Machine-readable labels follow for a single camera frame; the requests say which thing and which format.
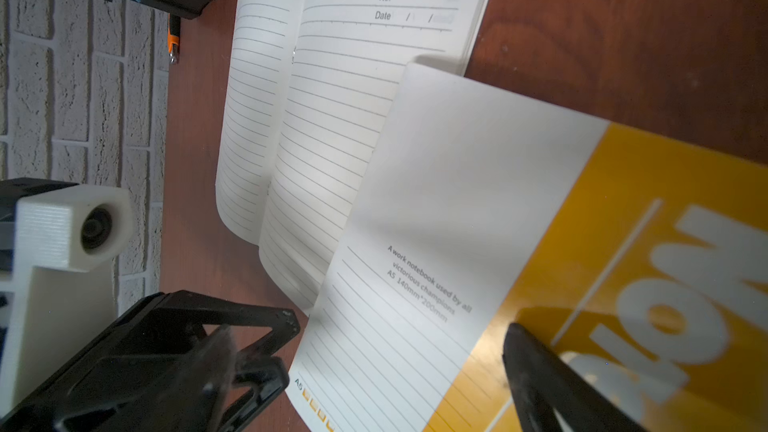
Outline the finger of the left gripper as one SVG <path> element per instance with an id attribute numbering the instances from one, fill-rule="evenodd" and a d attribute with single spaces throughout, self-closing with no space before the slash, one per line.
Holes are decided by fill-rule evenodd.
<path id="1" fill-rule="evenodd" d="M 238 361 L 232 387 L 245 392 L 224 411 L 216 431 L 243 431 L 287 388 L 289 376 L 279 357 Z"/>
<path id="2" fill-rule="evenodd" d="M 278 357 L 293 310 L 190 291 L 140 300 L 1 421 L 4 431 L 216 431 L 238 361 Z"/>

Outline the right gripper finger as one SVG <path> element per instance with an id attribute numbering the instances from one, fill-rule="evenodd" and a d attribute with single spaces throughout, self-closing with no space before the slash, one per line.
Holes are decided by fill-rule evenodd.
<path id="1" fill-rule="evenodd" d="M 519 323 L 507 329 L 502 354 L 512 401 L 523 431 L 641 431 Z"/>

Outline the large white lined notebook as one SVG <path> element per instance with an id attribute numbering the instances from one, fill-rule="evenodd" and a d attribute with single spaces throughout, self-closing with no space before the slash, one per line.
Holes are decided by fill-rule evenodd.
<path id="1" fill-rule="evenodd" d="M 406 66 L 463 74 L 488 0 L 238 0 L 216 176 L 222 222 L 305 313 Z"/>

